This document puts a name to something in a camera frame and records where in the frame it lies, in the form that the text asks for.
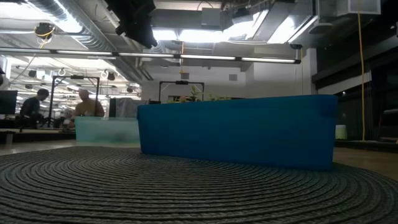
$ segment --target computer monitor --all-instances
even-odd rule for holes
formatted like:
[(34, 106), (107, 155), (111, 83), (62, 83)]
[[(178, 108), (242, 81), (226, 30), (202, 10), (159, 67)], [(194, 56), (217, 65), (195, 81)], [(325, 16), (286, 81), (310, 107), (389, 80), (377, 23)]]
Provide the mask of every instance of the computer monitor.
[(16, 90), (0, 91), (0, 114), (15, 114), (17, 96), (18, 91)]

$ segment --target ductwork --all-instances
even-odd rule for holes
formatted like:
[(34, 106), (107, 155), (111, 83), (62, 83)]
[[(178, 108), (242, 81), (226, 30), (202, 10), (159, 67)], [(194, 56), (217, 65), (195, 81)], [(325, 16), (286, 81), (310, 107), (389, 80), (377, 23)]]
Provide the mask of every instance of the ductwork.
[[(74, 0), (26, 0), (28, 4), (49, 15), (49, 19), (65, 32), (79, 33), (73, 38), (92, 51), (117, 51), (94, 22)], [(141, 83), (142, 75), (124, 59), (108, 61), (130, 82)]]
[[(172, 50), (170, 47), (166, 47), (163, 41), (158, 41), (157, 46), (151, 49), (144, 49), (143, 52), (145, 53), (156, 53), (156, 54), (179, 54), (180, 50)], [(172, 63), (180, 63), (180, 59), (177, 58), (163, 58), (158, 60), (166, 60)], [(151, 62), (153, 58), (142, 58), (143, 62)]]

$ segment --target blue planter box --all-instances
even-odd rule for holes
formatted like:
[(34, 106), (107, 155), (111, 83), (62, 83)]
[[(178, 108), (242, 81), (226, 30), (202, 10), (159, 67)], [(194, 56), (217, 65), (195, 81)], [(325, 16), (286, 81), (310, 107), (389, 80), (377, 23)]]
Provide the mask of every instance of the blue planter box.
[(288, 96), (138, 108), (144, 154), (328, 170), (337, 97)]

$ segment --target wooden floor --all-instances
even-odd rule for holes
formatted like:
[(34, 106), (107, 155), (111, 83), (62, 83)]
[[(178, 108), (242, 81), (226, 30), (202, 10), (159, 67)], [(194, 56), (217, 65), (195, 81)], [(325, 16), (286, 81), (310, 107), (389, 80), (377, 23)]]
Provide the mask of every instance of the wooden floor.
[[(6, 149), (4, 145), (0, 145), (0, 156), (20, 152), (40, 151), (81, 145), (92, 146), (95, 144), (78, 144), (75, 140), (15, 143), (11, 148), (8, 149)], [(139, 147), (137, 144), (101, 144), (101, 146)], [(369, 169), (398, 181), (398, 154), (365, 151), (360, 149), (335, 148), (333, 161), (349, 166)]]

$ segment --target person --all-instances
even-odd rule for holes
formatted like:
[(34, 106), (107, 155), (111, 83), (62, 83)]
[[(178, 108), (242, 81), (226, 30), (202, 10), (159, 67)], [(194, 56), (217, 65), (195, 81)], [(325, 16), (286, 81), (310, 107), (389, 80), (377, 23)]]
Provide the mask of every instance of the person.
[[(82, 100), (81, 103), (76, 105), (74, 116), (94, 116), (95, 113), (95, 100), (90, 99), (90, 93), (87, 90), (79, 90), (79, 96)], [(96, 116), (103, 117), (105, 115), (104, 108), (101, 103), (97, 103)]]
[(44, 101), (49, 95), (48, 90), (40, 89), (36, 96), (25, 100), (18, 116), (20, 127), (37, 128), (37, 121), (43, 118), (39, 113), (40, 101)]
[(8, 90), (10, 81), (6, 73), (0, 68), (0, 90)]

